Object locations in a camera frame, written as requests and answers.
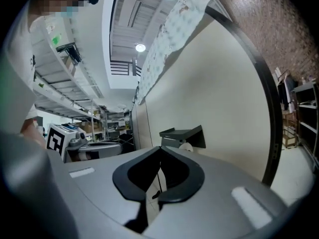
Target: ceiling light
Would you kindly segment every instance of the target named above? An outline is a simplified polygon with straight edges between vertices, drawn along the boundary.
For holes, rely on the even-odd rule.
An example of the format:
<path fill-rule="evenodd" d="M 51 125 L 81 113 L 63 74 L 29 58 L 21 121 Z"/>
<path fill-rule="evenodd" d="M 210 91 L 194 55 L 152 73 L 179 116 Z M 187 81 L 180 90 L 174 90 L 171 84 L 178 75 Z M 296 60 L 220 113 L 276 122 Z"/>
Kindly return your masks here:
<path fill-rule="evenodd" d="M 137 50 L 138 52 L 143 52 L 143 51 L 146 50 L 146 47 L 145 47 L 144 44 L 138 44 L 138 45 L 136 45 L 135 48 L 136 48 L 136 50 Z"/>

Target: person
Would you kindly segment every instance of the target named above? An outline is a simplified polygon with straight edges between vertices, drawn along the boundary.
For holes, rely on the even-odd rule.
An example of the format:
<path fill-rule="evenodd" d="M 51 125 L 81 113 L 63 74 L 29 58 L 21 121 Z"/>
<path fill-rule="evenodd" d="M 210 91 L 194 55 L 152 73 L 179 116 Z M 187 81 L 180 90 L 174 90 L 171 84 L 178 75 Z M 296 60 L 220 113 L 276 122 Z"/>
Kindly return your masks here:
<path fill-rule="evenodd" d="M 39 17 L 55 12 L 67 12 L 70 8 L 80 6 L 85 0 L 29 0 L 17 17 L 11 31 L 4 55 L 20 78 L 32 89 L 36 58 L 32 52 L 30 27 Z M 24 137 L 38 142 L 45 148 L 43 136 L 33 124 L 37 116 L 35 106 L 30 109 L 21 128 Z"/>

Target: metal shelf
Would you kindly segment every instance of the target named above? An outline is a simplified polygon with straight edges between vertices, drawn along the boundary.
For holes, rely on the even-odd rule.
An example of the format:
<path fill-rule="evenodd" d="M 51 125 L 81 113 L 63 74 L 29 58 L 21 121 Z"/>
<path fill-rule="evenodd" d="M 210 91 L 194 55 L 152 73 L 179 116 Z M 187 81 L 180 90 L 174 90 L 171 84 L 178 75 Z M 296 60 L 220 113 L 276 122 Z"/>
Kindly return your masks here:
<path fill-rule="evenodd" d="M 108 131 L 109 133 L 115 133 L 115 132 L 121 132 L 121 131 L 128 131 L 130 129 L 121 129 L 121 130 L 111 130 L 111 131 Z"/>
<path fill-rule="evenodd" d="M 31 31 L 31 41 L 36 76 L 52 90 L 83 109 L 99 110 L 99 106 L 84 92 L 53 47 L 44 19 L 40 19 Z"/>
<path fill-rule="evenodd" d="M 112 120 L 108 120 L 107 123 L 119 123 L 119 122 L 129 122 L 129 120 L 116 120 L 116 121 L 112 121 Z"/>
<path fill-rule="evenodd" d="M 100 134 L 100 133 L 103 133 L 103 132 L 102 131 L 94 132 L 94 134 Z M 85 137 L 88 137 L 88 136 L 92 136 L 92 133 L 86 133 L 84 135 L 85 135 Z"/>
<path fill-rule="evenodd" d="M 304 91 L 304 90 L 310 90 L 314 88 L 315 82 L 307 82 L 299 87 L 294 88 L 295 93 Z"/>
<path fill-rule="evenodd" d="M 62 117 L 67 117 L 70 119 L 93 118 L 96 120 L 100 120 L 99 118 L 93 115 L 90 115 L 84 111 L 81 111 L 73 107 L 72 105 L 65 103 L 60 98 L 52 95 L 39 85 L 34 84 L 33 90 L 37 95 L 35 107 L 40 111 L 44 111 Z"/>
<path fill-rule="evenodd" d="M 310 159 L 311 159 L 312 162 L 313 162 L 313 168 L 312 168 L 313 172 L 314 172 L 316 169 L 319 170 L 319 160 L 317 160 L 317 157 L 314 156 L 314 154 L 313 154 L 313 152 L 310 150 L 310 148 L 309 148 L 307 142 L 306 142 L 304 139 L 302 139 L 298 134 L 297 134 L 297 137 L 298 137 L 299 142 L 303 145 L 303 147 L 304 147 L 306 153 L 308 154 L 308 156 L 310 157 Z"/>
<path fill-rule="evenodd" d="M 309 126 L 308 124 L 304 122 L 300 122 L 301 125 L 305 126 L 306 128 L 310 129 L 312 132 L 317 133 L 317 130 L 314 129 L 312 126 Z"/>
<path fill-rule="evenodd" d="M 307 106 L 307 105 L 299 105 L 299 107 L 317 109 L 317 106 Z"/>

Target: white wall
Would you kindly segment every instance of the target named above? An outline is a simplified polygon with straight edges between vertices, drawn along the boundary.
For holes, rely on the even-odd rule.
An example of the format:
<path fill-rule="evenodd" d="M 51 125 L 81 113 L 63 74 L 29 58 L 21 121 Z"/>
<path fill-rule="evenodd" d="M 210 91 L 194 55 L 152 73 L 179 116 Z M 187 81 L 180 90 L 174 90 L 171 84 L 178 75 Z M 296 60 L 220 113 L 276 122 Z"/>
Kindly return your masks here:
<path fill-rule="evenodd" d="M 152 146 L 160 146 L 160 143 L 152 143 L 146 103 L 136 106 L 136 115 L 139 130 L 138 138 L 140 141 L 140 148 L 143 149 Z"/>
<path fill-rule="evenodd" d="M 138 86 L 138 78 L 131 75 L 111 75 L 109 76 L 111 89 L 133 89 Z"/>
<path fill-rule="evenodd" d="M 160 131 L 202 125 L 206 149 L 197 153 L 262 180 L 270 146 L 265 93 L 246 52 L 217 21 L 185 47 L 146 104 L 153 146 L 161 143 Z M 142 108 L 137 108 L 138 119 Z"/>
<path fill-rule="evenodd" d="M 74 39 L 82 56 L 84 66 L 91 72 L 103 94 L 109 90 L 102 47 L 104 1 L 106 0 L 99 0 L 94 5 L 79 7 L 78 13 L 71 19 Z"/>

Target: brick wall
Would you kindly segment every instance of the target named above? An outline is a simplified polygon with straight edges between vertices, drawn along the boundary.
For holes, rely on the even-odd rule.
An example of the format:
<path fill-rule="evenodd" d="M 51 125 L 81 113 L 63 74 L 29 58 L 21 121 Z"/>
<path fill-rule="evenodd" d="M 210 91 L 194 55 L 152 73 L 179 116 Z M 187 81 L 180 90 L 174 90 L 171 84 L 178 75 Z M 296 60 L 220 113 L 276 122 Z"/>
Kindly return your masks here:
<path fill-rule="evenodd" d="M 234 23 L 254 43 L 272 73 L 319 80 L 319 53 L 308 27 L 289 0 L 220 0 Z"/>

